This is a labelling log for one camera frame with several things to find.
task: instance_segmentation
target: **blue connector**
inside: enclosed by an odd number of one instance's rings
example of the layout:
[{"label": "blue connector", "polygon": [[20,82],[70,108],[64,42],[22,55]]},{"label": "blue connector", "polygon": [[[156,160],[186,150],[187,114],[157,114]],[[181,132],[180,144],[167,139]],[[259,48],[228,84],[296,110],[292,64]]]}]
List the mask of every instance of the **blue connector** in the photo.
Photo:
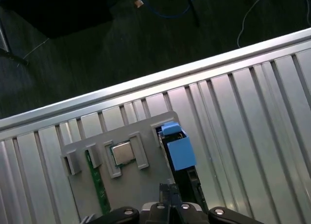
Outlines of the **blue connector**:
[{"label": "blue connector", "polygon": [[169,122],[164,124],[162,127],[162,135],[168,136],[172,134],[180,133],[182,136],[184,134],[185,137],[180,138],[175,141],[171,141],[167,143],[171,159],[174,165],[175,171],[179,171],[191,166],[196,165],[196,159],[193,152],[193,148],[190,142],[188,135],[181,128],[179,123]]}]

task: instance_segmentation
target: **bolt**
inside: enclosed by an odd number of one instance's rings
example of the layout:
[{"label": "bolt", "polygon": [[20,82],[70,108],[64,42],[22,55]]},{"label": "bolt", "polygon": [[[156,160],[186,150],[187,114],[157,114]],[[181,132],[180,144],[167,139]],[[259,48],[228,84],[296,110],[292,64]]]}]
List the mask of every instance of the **bolt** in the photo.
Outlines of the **bolt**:
[{"label": "bolt", "polygon": [[157,208],[165,208],[165,206],[162,205],[162,204],[158,204],[156,207],[157,207]]},{"label": "bolt", "polygon": [[126,214],[126,215],[131,215],[131,214],[133,214],[133,211],[132,211],[131,209],[127,209],[127,210],[124,212],[124,214]]},{"label": "bolt", "polygon": [[188,209],[188,208],[190,208],[190,206],[189,206],[188,204],[182,204],[181,207],[182,207],[183,209]]},{"label": "bolt", "polygon": [[218,215],[223,215],[225,212],[222,209],[216,209],[215,213]]}]

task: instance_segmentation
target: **metal table surface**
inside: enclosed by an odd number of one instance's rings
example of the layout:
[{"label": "metal table surface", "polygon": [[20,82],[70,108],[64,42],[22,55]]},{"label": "metal table surface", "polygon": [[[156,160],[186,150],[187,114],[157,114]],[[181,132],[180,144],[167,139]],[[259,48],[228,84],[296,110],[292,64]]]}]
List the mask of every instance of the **metal table surface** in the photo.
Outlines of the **metal table surface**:
[{"label": "metal table surface", "polygon": [[1,223],[78,223],[61,147],[169,110],[209,207],[311,222],[310,48],[306,29],[0,120]]}]

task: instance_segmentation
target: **dark floor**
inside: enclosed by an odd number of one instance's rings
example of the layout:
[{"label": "dark floor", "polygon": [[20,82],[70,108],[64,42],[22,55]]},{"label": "dark floor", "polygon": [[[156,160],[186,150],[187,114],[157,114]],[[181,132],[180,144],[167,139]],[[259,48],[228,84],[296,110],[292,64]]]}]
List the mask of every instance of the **dark floor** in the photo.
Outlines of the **dark floor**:
[{"label": "dark floor", "polygon": [[[135,0],[119,0],[114,20],[51,39],[28,68],[0,59],[0,119],[237,48],[242,19],[256,0],[194,0],[191,12],[164,19]],[[159,12],[182,12],[186,0],[149,0]],[[13,12],[1,11],[12,50],[24,56],[46,37]],[[307,28],[305,0],[262,0],[249,14],[241,45]]]}]

